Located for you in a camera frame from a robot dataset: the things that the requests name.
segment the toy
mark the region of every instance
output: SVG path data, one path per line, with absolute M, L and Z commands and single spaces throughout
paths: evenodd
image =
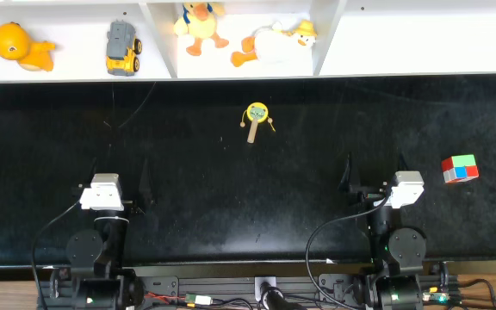
M 212 39 L 215 47 L 223 48 L 229 45 L 229 41 L 222 39 L 215 32 L 217 30 L 218 16 L 225 14 L 225 9 L 217 3 L 184 3 L 183 16 L 173 26 L 177 35 L 191 34 L 195 37 L 195 44 L 187 47 L 187 53 L 193 56 L 202 55 L 202 42 Z
M 54 49 L 53 43 L 34 41 L 16 22 L 0 26 L 0 56 L 16 60 L 28 71 L 52 71 L 53 61 L 49 51 Z
M 245 110 L 242 114 L 242 120 L 240 121 L 241 127 L 246 126 L 245 115 L 248 115 L 248 120 L 251 121 L 250 132 L 248 133 L 248 143 L 254 143 L 254 140 L 256 139 L 257 124 L 262 123 L 265 120 L 267 120 L 267 122 L 271 125 L 271 129 L 275 131 L 275 128 L 273 127 L 273 119 L 268 117 L 269 110 L 263 103 L 254 102 Z
M 137 55 L 143 45 L 135 36 L 135 28 L 124 21 L 112 22 L 107 32 L 107 70 L 116 76 L 130 77 L 140 68 Z
M 288 61 L 311 48 L 316 39 L 317 34 L 310 21 L 302 21 L 293 33 L 283 31 L 281 23 L 276 22 L 272 28 L 261 28 L 254 36 L 242 40 L 244 53 L 233 53 L 231 62 L 235 67 L 240 67 L 256 59 L 265 63 Z
M 441 163 L 446 183 L 467 182 L 480 174 L 474 155 L 460 155 L 445 159 Z

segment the black tabletop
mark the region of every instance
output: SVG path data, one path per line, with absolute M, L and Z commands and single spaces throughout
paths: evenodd
M 401 217 L 427 235 L 428 259 L 496 259 L 496 75 L 165 82 L 140 107 L 151 87 L 0 85 L 0 266 L 28 264 L 35 232 L 73 203 L 94 158 L 125 191 L 151 168 L 157 205 L 131 219 L 128 264 L 300 260 L 318 225 L 361 212 L 337 191 L 348 152 L 370 185 L 391 179 L 400 153 L 421 172 L 425 192 Z M 276 132 L 265 122 L 250 145 L 239 123 L 252 102 Z M 461 154 L 480 177 L 444 184 L 442 159 Z M 40 264 L 65 263 L 68 238 L 92 221 L 66 215 L 41 237 Z M 355 221 L 313 250 L 369 259 Z

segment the duck beak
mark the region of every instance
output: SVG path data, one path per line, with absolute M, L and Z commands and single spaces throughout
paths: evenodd
M 196 5 L 194 13 L 196 18 L 198 18 L 200 21 L 202 22 L 206 21 L 209 15 L 208 5 L 205 3 L 200 3 Z

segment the yellow and gray toy truck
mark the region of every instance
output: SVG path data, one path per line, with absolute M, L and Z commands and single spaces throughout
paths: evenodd
M 116 76 L 130 77 L 139 70 L 137 55 L 143 50 L 135 28 L 127 22 L 113 22 L 107 32 L 107 69 Z

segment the stuffed duck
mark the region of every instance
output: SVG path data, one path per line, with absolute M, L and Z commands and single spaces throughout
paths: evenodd
M 187 53 L 193 56 L 202 55 L 202 42 L 212 39 L 215 47 L 223 48 L 229 45 L 229 41 L 222 39 L 216 33 L 218 16 L 225 14 L 223 6 L 217 3 L 184 3 L 183 16 L 179 18 L 173 27 L 177 35 L 191 34 L 195 37 L 195 44 L 187 47 Z
M 240 67 L 256 59 L 268 64 L 288 61 L 311 48 L 316 39 L 317 34 L 310 21 L 302 21 L 293 32 L 283 31 L 282 24 L 276 22 L 272 28 L 260 28 L 253 36 L 242 40 L 243 53 L 233 53 L 231 62 Z
M 55 49 L 53 43 L 34 41 L 21 25 L 10 22 L 0 27 L 0 56 L 16 60 L 28 71 L 51 71 L 53 61 L 49 51 Z

